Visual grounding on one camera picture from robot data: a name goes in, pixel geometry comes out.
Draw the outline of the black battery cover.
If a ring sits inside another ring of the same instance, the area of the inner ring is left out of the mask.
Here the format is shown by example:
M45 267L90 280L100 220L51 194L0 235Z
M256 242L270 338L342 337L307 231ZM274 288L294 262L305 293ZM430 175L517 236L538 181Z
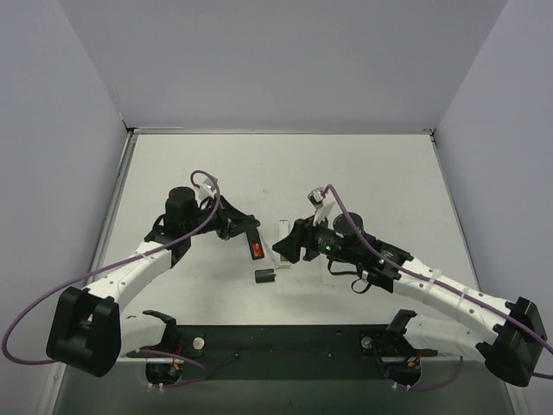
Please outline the black battery cover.
M256 284L273 283L276 281L276 272L274 269L255 270L254 280Z

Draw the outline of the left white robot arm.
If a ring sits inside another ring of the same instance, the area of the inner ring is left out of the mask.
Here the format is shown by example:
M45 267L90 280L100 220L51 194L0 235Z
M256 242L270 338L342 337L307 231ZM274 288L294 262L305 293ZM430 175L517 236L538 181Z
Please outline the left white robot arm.
M164 356L178 347L176 320L160 311L121 314L155 278L171 270L191 247L196 234L216 233L229 240L257 233L260 223L207 187L170 190L165 212L136 250L137 260L117 267L82 289L69 287L58 299L46 353L55 361L95 377L106 375L116 360L150 348Z

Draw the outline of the black remote control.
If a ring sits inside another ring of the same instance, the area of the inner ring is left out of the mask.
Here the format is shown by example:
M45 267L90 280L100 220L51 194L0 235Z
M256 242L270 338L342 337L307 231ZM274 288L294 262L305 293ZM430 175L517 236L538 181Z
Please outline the black remote control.
M255 227L248 229L246 231L246 238L250 249L251 259L263 259L264 249L258 230Z

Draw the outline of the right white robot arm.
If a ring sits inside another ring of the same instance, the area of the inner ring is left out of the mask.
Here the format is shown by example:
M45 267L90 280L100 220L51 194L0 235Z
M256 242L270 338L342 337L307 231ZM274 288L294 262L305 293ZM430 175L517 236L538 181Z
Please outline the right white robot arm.
M354 265L371 287L411 298L447 317L446 321L414 314L399 334L415 350L435 350L482 362L504 382L527 387L546 346L538 307L519 297L510 301L487 295L442 275L420 259L367 233L355 213L333 222L314 218L294 222L290 233L273 245L290 263L320 255Z

